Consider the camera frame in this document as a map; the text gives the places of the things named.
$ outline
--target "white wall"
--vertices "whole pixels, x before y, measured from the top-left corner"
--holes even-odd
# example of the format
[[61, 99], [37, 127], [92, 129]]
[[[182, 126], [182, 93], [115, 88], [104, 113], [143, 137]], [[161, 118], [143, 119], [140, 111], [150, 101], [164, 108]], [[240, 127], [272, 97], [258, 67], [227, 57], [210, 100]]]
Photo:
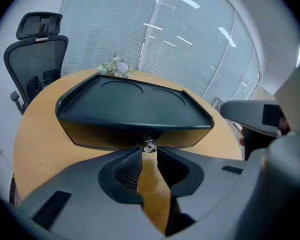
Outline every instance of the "white wall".
[[0, 20], [0, 197], [9, 200], [13, 174], [13, 149], [15, 135], [22, 116], [10, 94], [17, 88], [4, 64], [4, 52], [16, 39], [16, 31], [24, 14], [28, 12], [55, 12], [61, 10], [63, 0], [14, 0]]
[[300, 29], [282, 0], [229, 0], [247, 27], [260, 63], [260, 84], [272, 95], [296, 68]]

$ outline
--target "flower bouquet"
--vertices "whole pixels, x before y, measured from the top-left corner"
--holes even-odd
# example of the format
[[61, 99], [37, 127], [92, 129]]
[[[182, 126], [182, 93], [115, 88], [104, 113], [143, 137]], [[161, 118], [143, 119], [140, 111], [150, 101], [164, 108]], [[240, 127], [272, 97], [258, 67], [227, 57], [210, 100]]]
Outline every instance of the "flower bouquet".
[[102, 75], [112, 75], [119, 78], [130, 78], [132, 72], [135, 71], [133, 66], [129, 67], [124, 59], [120, 60], [116, 54], [109, 60], [108, 63], [101, 63], [97, 68]]

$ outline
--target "chair armrest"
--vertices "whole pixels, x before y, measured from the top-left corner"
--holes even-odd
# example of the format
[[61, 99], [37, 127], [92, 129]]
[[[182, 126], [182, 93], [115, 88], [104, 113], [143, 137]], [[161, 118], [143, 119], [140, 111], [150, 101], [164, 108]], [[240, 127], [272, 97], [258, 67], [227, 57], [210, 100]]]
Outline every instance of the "chair armrest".
[[16, 107], [20, 111], [21, 115], [23, 115], [25, 112], [25, 109], [20, 105], [19, 100], [18, 100], [19, 95], [16, 91], [14, 91], [10, 94], [10, 99], [16, 104]]
[[281, 109], [272, 100], [229, 100], [222, 104], [220, 114], [259, 133], [278, 136]]

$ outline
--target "table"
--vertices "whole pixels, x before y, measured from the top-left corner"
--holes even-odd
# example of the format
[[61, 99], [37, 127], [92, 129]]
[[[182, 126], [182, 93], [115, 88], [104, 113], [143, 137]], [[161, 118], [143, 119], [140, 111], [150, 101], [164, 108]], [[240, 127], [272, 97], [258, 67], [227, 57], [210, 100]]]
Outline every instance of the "table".
[[[21, 199], [67, 166], [109, 153], [74, 145], [55, 114], [58, 98], [96, 72], [96, 69], [87, 69], [62, 77], [40, 92], [26, 109], [16, 133], [13, 151], [14, 177]], [[211, 157], [242, 159], [230, 127], [201, 97], [171, 80], [147, 72], [136, 71], [132, 79], [186, 90], [212, 115], [213, 129], [195, 146], [184, 150]], [[143, 211], [164, 233], [170, 208], [170, 189], [157, 168], [157, 154], [143, 153], [142, 161], [138, 192], [143, 195]]]

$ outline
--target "office chair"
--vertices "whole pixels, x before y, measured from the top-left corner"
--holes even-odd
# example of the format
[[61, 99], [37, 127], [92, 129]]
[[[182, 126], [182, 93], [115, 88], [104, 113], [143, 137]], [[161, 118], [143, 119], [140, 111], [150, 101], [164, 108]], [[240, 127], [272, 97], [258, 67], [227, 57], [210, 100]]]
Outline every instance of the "office chair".
[[10, 98], [22, 115], [40, 91], [61, 77], [68, 47], [68, 38], [58, 35], [61, 19], [61, 14], [53, 12], [25, 14], [16, 31], [19, 41], [4, 52], [4, 64], [21, 94], [23, 106], [16, 91]]

